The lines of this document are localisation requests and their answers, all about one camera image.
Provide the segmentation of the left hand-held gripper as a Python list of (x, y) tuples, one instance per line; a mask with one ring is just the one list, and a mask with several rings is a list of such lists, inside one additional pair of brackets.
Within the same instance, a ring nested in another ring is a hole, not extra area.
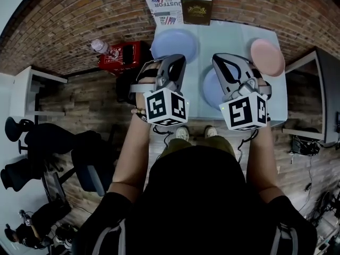
[(143, 121), (169, 127), (188, 121), (190, 102), (181, 93), (185, 74), (184, 55), (166, 55), (144, 64), (130, 85), (130, 97), (140, 96), (143, 105), (132, 110)]

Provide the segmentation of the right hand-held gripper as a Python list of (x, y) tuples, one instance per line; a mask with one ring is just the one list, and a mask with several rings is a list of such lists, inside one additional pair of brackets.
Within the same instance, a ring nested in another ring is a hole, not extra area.
[(250, 131), (265, 127), (272, 89), (255, 65), (229, 53), (213, 54), (212, 65), (224, 93), (219, 108), (228, 129)]

